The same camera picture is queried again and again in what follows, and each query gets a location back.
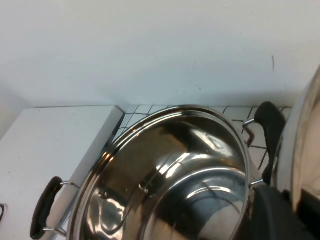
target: pot lid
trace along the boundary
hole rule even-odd
[[[297,211],[302,192],[320,201],[320,67],[294,105],[283,131],[272,185],[290,193]]]

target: tiled backsplash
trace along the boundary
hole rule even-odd
[[[124,119],[123,122],[115,136],[118,138],[124,131],[130,128],[132,125],[142,120],[143,118],[171,106],[167,105],[133,105],[131,106]],[[211,106],[211,108],[224,113],[230,120],[232,120],[234,126],[238,129],[240,133],[243,134],[245,140],[248,139],[248,134],[243,131],[242,124],[247,119],[252,119],[257,111],[257,107],[216,107]],[[284,107],[280,108],[283,115],[288,119],[291,108]],[[254,141],[249,148],[249,154],[251,156],[252,162],[256,165],[256,167],[263,172],[265,167],[269,161],[269,155],[267,152],[265,134],[263,128],[257,124],[253,123],[250,125],[250,128],[254,132],[255,138]]]

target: pot handle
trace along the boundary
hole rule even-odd
[[[286,125],[286,119],[273,103],[266,101],[259,106],[255,112],[254,119],[246,121],[243,127],[246,129],[251,123],[260,124],[264,130],[269,163],[262,173],[262,178],[266,184],[270,185],[276,151],[281,134]]]
[[[316,240],[292,211],[290,203],[277,189],[260,185],[255,189],[251,219],[251,240]]]
[[[62,181],[58,176],[51,179],[43,191],[33,213],[30,237],[34,240],[41,239],[47,231],[56,232],[64,237],[67,236],[65,230],[47,227],[47,218],[50,215],[51,207],[55,202],[57,193],[63,185],[72,185],[80,189],[76,184],[69,181]]]

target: white countertop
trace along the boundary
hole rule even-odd
[[[51,178],[81,185],[122,115],[115,106],[32,108],[19,115],[0,141],[0,202],[7,205],[1,240],[30,239],[36,204]],[[63,188],[49,227],[59,223],[76,192]]]

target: black handle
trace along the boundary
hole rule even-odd
[[[1,209],[1,215],[0,215],[0,223],[1,223],[1,220],[5,214],[5,205],[4,204],[0,204],[0,209]]]
[[[41,239],[46,233],[43,228],[47,227],[47,218],[55,202],[55,197],[62,188],[61,183],[60,177],[52,178],[35,207],[30,229],[30,237],[34,240]]]
[[[255,112],[254,121],[260,124],[264,130],[269,163],[263,171],[262,178],[266,184],[270,185],[276,150],[286,125],[286,119],[275,105],[266,101]]]
[[[301,191],[301,200],[298,205],[298,216],[307,226],[308,230],[320,239],[320,202],[314,195],[306,190]]]
[[[315,240],[278,190],[260,185],[254,191],[252,240]]]

